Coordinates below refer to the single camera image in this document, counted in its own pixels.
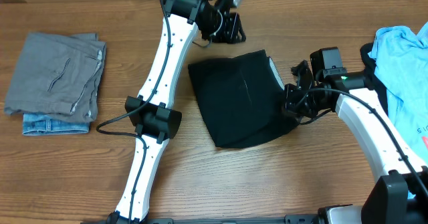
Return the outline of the black shorts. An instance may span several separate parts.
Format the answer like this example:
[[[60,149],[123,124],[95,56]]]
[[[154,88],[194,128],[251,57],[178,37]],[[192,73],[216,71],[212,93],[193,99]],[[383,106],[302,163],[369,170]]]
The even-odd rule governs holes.
[[[282,113],[284,84],[264,50],[189,64],[203,121],[217,148],[275,140],[299,122]]]

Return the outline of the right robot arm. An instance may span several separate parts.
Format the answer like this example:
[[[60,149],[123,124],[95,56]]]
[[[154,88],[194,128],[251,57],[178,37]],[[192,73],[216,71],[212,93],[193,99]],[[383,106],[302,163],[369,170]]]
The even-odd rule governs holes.
[[[285,223],[426,223],[427,164],[403,140],[363,72],[349,73],[337,47],[319,49],[292,67],[282,112],[315,120],[337,113],[357,139],[374,176],[364,205],[322,207],[313,215],[287,215]]]

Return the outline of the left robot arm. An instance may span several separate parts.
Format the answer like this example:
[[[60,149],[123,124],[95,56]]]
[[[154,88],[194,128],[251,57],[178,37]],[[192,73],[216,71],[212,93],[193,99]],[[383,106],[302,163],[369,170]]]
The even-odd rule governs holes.
[[[138,96],[127,97],[136,141],[126,187],[107,223],[147,223],[149,199],[161,156],[181,124],[173,110],[175,90],[187,52],[197,34],[209,43],[246,40],[239,14],[232,12],[242,0],[159,0],[163,29],[148,77]]]

